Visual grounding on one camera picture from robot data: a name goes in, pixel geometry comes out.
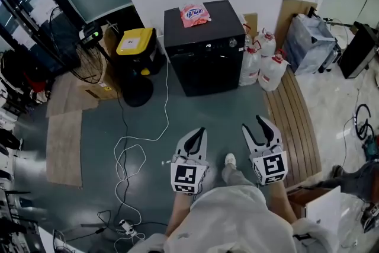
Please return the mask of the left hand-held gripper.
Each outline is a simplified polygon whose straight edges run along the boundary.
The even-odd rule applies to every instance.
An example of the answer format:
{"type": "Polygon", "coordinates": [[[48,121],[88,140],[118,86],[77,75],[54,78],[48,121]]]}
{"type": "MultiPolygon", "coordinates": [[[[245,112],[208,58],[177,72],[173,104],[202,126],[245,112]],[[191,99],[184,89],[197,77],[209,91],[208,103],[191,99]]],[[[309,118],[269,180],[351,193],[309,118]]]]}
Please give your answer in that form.
{"type": "Polygon", "coordinates": [[[199,194],[208,170],[207,131],[205,127],[194,129],[184,135],[176,146],[179,155],[171,162],[171,186],[174,192],[187,195],[199,194]]]}

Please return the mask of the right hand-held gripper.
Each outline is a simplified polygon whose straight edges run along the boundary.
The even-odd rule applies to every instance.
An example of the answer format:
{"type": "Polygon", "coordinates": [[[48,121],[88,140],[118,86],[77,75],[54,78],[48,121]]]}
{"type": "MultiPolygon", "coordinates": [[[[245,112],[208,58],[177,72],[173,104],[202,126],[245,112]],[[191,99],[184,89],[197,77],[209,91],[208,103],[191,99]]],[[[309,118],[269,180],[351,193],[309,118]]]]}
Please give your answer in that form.
{"type": "Polygon", "coordinates": [[[268,185],[282,181],[288,173],[287,152],[282,149],[281,132],[279,128],[267,118],[256,115],[266,138],[265,144],[258,143],[246,124],[242,124],[242,133],[250,151],[249,159],[252,169],[257,176],[260,185],[268,185]]]}

